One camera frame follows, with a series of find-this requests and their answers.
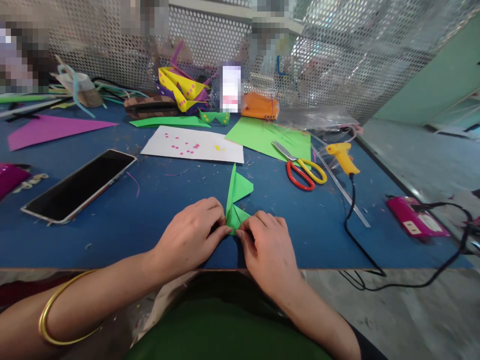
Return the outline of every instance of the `white paper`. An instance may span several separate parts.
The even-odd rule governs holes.
[[[165,125],[158,127],[141,154],[244,163],[244,147],[223,134]]]

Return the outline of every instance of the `bracelet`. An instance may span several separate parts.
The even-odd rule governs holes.
[[[41,315],[40,315],[40,320],[38,321],[38,332],[40,333],[40,335],[46,340],[48,341],[50,344],[53,344],[53,345],[58,345],[58,346],[65,346],[65,345],[71,345],[71,344],[75,344],[75,343],[78,343],[86,338],[88,338],[90,335],[92,335],[93,333],[95,333],[96,331],[98,331],[104,323],[102,323],[99,327],[97,327],[95,330],[93,330],[91,333],[89,333],[88,335],[85,335],[81,338],[78,338],[76,340],[72,340],[72,341],[57,341],[55,340],[54,338],[52,338],[48,331],[47,331],[47,316],[49,314],[49,311],[50,311],[50,308],[52,307],[54,301],[59,297],[59,295],[71,284],[71,283],[74,283],[76,282],[78,279],[80,279],[81,277],[84,277],[85,275],[87,274],[90,274],[90,273],[93,273],[97,271],[96,269],[95,270],[90,270],[90,271],[87,271],[87,272],[83,272],[81,273],[80,275],[77,275],[75,276],[73,279],[67,281],[61,288],[59,288],[57,290],[57,292],[55,294],[53,294],[53,296],[50,298],[50,300],[48,300],[48,302],[46,303],[45,305],[45,308],[43,309],[43,311],[41,312]]]

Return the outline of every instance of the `scissors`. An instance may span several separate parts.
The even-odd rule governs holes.
[[[279,152],[281,152],[289,161],[286,163],[286,173],[288,175],[288,178],[290,179],[290,181],[295,185],[297,186],[298,188],[302,189],[302,190],[305,190],[305,191],[312,191],[313,189],[315,189],[315,182],[317,184],[325,184],[327,182],[327,175],[325,174],[325,172],[323,171],[323,169],[318,166],[316,163],[312,162],[312,161],[309,161],[309,160],[306,160],[306,159],[301,159],[301,158],[298,158],[298,157],[294,157],[292,156],[292,154],[289,153],[289,151],[284,148],[282,146],[282,144],[280,144],[278,141],[273,141],[272,144],[277,148],[277,150]],[[298,167],[296,167],[294,165],[294,161],[298,161],[298,163],[300,164],[300,166],[303,168],[303,170],[305,170],[305,172],[310,176],[307,176],[303,171],[301,171]],[[307,163],[308,165],[310,165],[311,167],[315,168],[318,173],[321,175],[321,179],[319,179],[318,177],[316,177],[311,171],[310,169],[305,165],[305,163]],[[292,169],[295,170],[297,172],[297,174],[299,174],[307,183],[308,183],[308,186],[305,186],[305,185],[302,185],[301,183],[299,183],[292,175]]]

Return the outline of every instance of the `hand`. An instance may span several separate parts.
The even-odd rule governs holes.
[[[158,244],[151,250],[154,261],[170,279],[175,279],[199,266],[214,252],[232,228],[225,225],[222,204],[214,198],[200,200],[179,212]],[[212,227],[219,227],[210,234]]]
[[[302,283],[284,218],[258,211],[245,220],[235,234],[243,245],[248,271],[271,298],[287,295]]]

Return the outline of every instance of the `glue gun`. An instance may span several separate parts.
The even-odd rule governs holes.
[[[357,167],[354,165],[354,163],[352,162],[348,154],[348,151],[350,150],[351,147],[352,147],[352,144],[348,142],[331,144],[326,147],[326,151],[330,155],[333,155],[336,158],[342,170],[347,175],[358,174],[360,172],[360,170],[357,169]]]

